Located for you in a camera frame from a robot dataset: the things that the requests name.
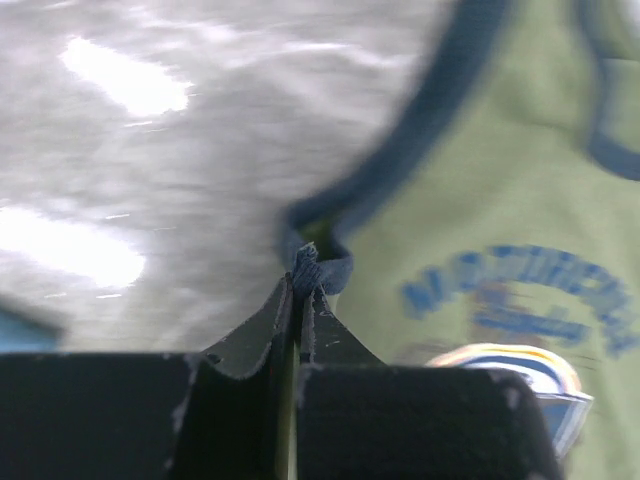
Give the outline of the blue tank top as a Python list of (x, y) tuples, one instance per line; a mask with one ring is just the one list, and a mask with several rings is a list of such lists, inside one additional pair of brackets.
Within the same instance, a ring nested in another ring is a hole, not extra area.
[(1, 296), (1, 353), (53, 351), (65, 330), (56, 315)]

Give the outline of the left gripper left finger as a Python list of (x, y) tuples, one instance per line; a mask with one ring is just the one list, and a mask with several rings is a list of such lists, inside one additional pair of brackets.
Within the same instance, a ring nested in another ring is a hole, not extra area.
[(273, 478), (292, 303), (283, 277), (201, 352), (3, 355), (2, 477)]

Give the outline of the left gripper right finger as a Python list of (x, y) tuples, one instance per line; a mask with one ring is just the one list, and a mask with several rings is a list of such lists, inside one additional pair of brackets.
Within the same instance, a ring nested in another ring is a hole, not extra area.
[(559, 479), (535, 396), (505, 370), (390, 366), (314, 291), (297, 383), (301, 479)]

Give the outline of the olive green tank top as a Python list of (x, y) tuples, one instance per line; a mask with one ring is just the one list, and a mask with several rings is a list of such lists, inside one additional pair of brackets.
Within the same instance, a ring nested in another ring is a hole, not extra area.
[(458, 3), (283, 257), (386, 362), (520, 373), (567, 478), (637, 478), (638, 3)]

